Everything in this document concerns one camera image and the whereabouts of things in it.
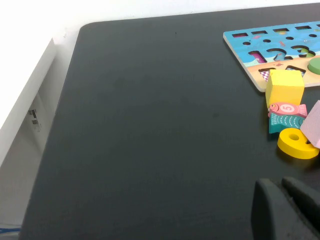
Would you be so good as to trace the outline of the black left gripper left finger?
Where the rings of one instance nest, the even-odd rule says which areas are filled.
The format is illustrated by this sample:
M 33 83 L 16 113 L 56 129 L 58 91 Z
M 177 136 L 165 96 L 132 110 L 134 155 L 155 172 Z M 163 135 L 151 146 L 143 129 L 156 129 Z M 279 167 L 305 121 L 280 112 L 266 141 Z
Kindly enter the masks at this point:
M 268 178 L 255 182 L 251 208 L 255 240 L 318 240 L 319 232 L 282 186 Z

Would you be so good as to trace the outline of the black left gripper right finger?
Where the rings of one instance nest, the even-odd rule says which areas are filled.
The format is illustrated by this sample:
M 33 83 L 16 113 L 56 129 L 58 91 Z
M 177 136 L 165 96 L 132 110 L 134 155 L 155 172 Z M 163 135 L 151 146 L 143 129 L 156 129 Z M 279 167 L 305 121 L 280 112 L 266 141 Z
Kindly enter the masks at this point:
M 284 177 L 281 180 L 289 196 L 314 229 L 320 232 L 320 192 L 293 178 Z

